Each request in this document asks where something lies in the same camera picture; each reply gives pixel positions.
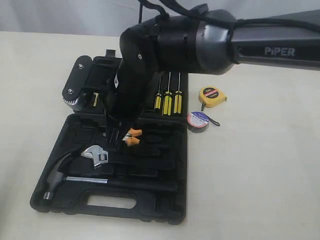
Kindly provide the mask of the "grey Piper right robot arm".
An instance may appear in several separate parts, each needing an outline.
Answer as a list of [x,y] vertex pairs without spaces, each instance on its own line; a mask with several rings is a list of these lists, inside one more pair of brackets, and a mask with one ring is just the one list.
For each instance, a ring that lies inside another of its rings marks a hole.
[[116,145],[139,117],[163,72],[222,75],[238,64],[320,68],[320,12],[235,19],[226,10],[155,18],[119,38],[121,62],[105,100],[106,137]]

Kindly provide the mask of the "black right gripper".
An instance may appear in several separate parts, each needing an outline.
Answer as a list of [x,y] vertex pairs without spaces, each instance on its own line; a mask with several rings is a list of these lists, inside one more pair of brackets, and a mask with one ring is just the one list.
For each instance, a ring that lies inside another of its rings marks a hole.
[[159,23],[158,18],[152,18],[120,35],[122,60],[103,99],[108,145],[117,145],[143,110],[150,82],[159,70]]

